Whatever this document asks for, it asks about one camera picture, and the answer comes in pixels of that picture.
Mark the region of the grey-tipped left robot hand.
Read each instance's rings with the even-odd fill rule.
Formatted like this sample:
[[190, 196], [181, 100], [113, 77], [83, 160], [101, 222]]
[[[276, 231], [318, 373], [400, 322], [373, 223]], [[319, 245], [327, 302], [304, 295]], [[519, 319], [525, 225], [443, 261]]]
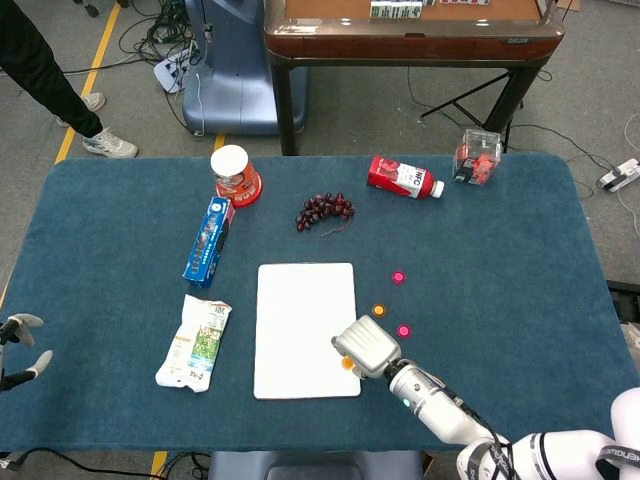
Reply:
[[11, 315], [1, 324], [1, 392], [10, 391], [13, 388], [36, 379], [49, 366], [53, 351], [43, 352], [36, 362], [18, 373], [7, 374], [5, 369], [6, 347], [9, 343], [24, 344], [33, 347], [35, 344], [31, 330], [40, 328], [44, 321], [35, 315], [18, 313]]

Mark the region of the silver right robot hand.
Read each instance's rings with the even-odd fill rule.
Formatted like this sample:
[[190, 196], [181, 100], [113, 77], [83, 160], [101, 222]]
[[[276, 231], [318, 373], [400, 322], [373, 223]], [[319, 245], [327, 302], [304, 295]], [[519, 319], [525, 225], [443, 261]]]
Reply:
[[400, 345], [368, 315], [334, 336], [331, 344], [340, 355], [352, 360], [353, 372], [361, 379], [381, 378], [385, 369], [401, 358]]

